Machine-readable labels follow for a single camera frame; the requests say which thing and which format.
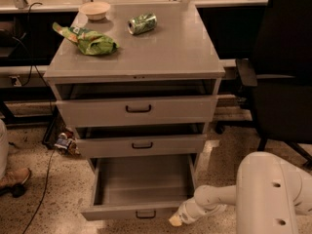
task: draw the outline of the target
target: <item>chair backrest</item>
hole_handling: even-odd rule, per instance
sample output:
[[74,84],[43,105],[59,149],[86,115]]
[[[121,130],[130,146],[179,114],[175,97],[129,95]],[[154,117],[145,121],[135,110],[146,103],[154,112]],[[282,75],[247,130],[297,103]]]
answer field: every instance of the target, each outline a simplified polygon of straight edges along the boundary
[[312,79],[312,0],[269,0],[250,58],[256,73]]

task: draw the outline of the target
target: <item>chair armrest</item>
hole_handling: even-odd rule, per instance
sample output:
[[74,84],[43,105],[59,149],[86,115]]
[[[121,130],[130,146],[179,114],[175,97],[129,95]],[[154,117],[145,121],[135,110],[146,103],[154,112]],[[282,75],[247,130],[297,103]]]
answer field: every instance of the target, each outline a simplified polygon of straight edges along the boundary
[[256,75],[252,64],[247,59],[238,58],[235,61],[242,84],[245,87],[256,87]]

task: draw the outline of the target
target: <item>drawer handle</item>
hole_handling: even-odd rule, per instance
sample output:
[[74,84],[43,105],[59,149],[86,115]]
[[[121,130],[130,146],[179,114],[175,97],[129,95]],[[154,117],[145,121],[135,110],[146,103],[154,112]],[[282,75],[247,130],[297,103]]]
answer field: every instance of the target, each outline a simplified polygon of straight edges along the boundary
[[150,142],[148,145],[142,145],[142,144],[132,144],[133,149],[150,149],[154,145],[153,142]]
[[128,105],[126,105],[126,111],[128,113],[148,113],[148,112],[150,112],[150,110],[152,110],[151,104],[149,104],[147,108],[143,108],[143,109],[134,109],[134,108],[130,108]]
[[136,211],[136,218],[147,219],[147,218],[155,218],[156,211]]

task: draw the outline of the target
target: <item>gray cabinet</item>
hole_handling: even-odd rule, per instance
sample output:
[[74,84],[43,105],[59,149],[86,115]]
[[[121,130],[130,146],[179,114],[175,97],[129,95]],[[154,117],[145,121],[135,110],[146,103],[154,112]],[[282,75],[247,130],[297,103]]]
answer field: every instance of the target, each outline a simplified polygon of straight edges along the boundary
[[[128,17],[144,11],[156,14],[158,27],[130,35]],[[113,27],[80,14],[74,24],[111,36],[121,45],[117,53],[87,57],[63,41],[45,74],[95,172],[91,205],[82,214],[168,217],[196,187],[194,163],[223,69],[193,4],[114,5],[107,19]]]

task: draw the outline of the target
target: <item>green soda can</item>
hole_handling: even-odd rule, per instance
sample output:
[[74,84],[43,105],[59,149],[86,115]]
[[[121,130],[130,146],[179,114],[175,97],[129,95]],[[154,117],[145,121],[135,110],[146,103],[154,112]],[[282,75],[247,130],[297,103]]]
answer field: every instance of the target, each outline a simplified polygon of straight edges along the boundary
[[157,25],[155,14],[146,13],[128,21],[129,32],[133,35],[139,35],[146,31],[152,30]]

